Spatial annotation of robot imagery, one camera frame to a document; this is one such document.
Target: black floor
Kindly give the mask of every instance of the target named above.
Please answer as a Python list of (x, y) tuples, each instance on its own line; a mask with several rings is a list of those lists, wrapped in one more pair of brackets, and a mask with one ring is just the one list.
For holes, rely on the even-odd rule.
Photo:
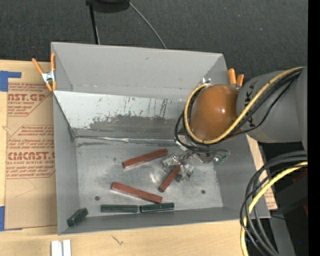
[[(308, 0), (130, 3), (150, 22), (168, 49), (223, 53), (227, 67), (244, 73), (245, 81), (308, 64)], [(163, 48), (132, 6), (121, 12), (95, 12), (95, 18), (103, 45)], [(86, 0), (0, 1), (0, 59), (28, 61), (35, 57), (48, 61), (52, 41), (95, 43)], [(288, 219), (305, 222), (301, 209), (296, 211), (299, 214)], [(300, 248), (302, 240), (297, 241)]]

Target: dark green block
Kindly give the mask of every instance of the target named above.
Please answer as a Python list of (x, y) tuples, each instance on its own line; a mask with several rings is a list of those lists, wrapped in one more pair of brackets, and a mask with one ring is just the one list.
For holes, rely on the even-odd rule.
[(132, 204), (102, 204), (102, 213), (137, 213), (138, 205)]
[(173, 202), (146, 204), (146, 205), (140, 205), (140, 212), (141, 213), (164, 212), (164, 211), (171, 211), (174, 208), (175, 208), (175, 204)]
[(70, 218), (66, 220), (69, 227), (75, 227), (88, 215), (88, 209), (82, 208), (77, 210)]

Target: yellow cable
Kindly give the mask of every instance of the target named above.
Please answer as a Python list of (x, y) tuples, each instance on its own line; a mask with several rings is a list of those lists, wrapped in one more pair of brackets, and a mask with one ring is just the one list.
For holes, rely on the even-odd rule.
[(233, 124), (223, 133), (221, 134), (219, 137), (215, 138), (215, 139), (211, 139), (211, 140), (205, 140), (205, 139), (200, 139), (198, 138), (191, 130), (190, 126), (189, 126), (189, 122), (188, 122), (188, 108), (189, 108), (189, 104), (191, 99), (193, 98), (193, 96), (202, 88), (208, 86), (208, 83), (203, 83), (201, 85), (199, 85), (197, 88), (195, 88), (189, 98), (186, 101), (185, 107), (184, 107), (184, 126), (185, 129), (187, 131), (187, 133), (198, 143), (203, 143), (203, 144), (213, 144), (216, 143), (220, 140), (222, 140), (224, 137), (226, 137), (235, 127), (236, 125), (242, 120), (242, 118), (245, 116), (245, 114), (250, 110), (250, 108), (252, 107), (252, 105), (257, 101), (257, 99), (261, 96), (261, 94), (271, 85), (273, 84), (276, 80), (286, 76), (287, 74), (290, 74), (293, 71), (296, 71), (298, 69), (301, 69), (303, 67), (295, 67), (295, 68), (291, 68), (287, 71), (284, 71), (280, 74), (278, 74), (277, 76), (275, 76), (273, 79), (271, 79), (269, 82), (267, 82), (259, 91), (258, 93), (252, 98), (252, 100), (250, 101), (250, 103), (246, 106), (246, 108), (241, 112), (241, 114), (238, 116), (238, 118), (233, 122)]
[[(249, 204), (249, 214), (252, 212), (253, 208), (255, 207), (255, 205), (257, 204), (258, 200), (262, 197), (262, 195), (273, 185), (275, 184), (278, 180), (282, 179), (284, 176), (294, 172), (297, 169), (300, 169), (302, 166), (308, 165), (308, 161), (304, 161), (301, 162), (299, 164), (297, 164), (297, 167), (293, 167), (293, 168), (288, 168), (285, 169), (284, 171), (282, 171), (281, 173), (277, 174), (275, 177), (273, 177), (271, 180), (269, 180), (264, 186), (263, 188), (256, 194), (256, 196), (253, 198), (253, 200), (251, 201), (251, 203)], [(247, 225), (247, 217), (244, 216), (243, 218), (243, 223), (246, 226)], [(244, 256), (249, 256), (248, 254), (248, 250), (247, 250), (247, 246), (246, 246), (246, 240), (245, 240), (245, 234), (246, 231), (244, 229), (244, 227), (241, 227), (241, 231), (240, 231), (240, 244), (241, 244), (241, 249), (242, 249), (242, 254)]]

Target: red wooden block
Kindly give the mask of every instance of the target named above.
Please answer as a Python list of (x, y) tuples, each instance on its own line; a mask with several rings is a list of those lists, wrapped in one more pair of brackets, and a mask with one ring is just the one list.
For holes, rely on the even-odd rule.
[(140, 189), (136, 189), (131, 186), (123, 185), (118, 182), (112, 183), (111, 190), (129, 195), (129, 196), (133, 196), (136, 198), (140, 198), (149, 202), (153, 202), (153, 203), (161, 203), (163, 199), (162, 196), (152, 194)]
[(153, 151), (151, 153), (144, 154), (144, 155), (129, 159), (127, 161), (124, 161), (124, 162), (122, 162), (122, 166), (123, 166), (123, 168), (137, 166), (137, 165), (143, 164), (145, 162), (149, 162), (151, 160), (164, 157), (167, 154), (168, 154), (168, 150), (166, 148), (162, 148), (157, 151)]
[(178, 173), (180, 172), (180, 165), (178, 165), (177, 167), (175, 167), (172, 172), (170, 172), (170, 174), (168, 175), (168, 177), (166, 177), (166, 179), (164, 180), (164, 182), (161, 184), (161, 186), (158, 188), (158, 190), (160, 192), (165, 192), (165, 190), (167, 189), (167, 187), (169, 187), (170, 183), (175, 179), (175, 177), (178, 175)]

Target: cardboard sheet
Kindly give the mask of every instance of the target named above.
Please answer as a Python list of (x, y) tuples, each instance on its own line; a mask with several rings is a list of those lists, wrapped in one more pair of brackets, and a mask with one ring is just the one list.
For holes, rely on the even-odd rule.
[(31, 61), (2, 60), (0, 71), (21, 72), (8, 79), (4, 228), (56, 225), (53, 95)]

